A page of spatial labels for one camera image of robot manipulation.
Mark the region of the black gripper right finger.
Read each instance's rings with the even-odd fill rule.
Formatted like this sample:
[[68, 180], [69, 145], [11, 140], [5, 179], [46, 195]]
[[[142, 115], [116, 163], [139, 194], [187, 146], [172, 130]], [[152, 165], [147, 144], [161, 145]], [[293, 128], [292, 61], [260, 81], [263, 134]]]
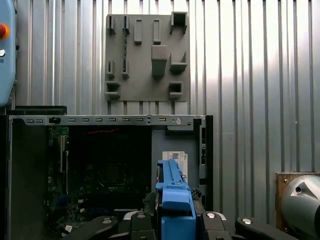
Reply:
[[218, 212], [200, 217], [202, 240], [294, 240], [295, 237], [253, 217], [240, 217], [231, 224]]

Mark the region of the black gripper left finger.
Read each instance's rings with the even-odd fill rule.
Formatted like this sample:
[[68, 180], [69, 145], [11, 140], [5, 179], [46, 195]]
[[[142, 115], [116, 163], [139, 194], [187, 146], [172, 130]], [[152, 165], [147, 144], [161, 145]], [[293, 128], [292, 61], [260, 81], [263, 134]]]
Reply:
[[99, 216], [76, 230], [63, 240], [152, 240], [153, 224], [150, 214], [128, 212], [122, 220], [115, 216]]

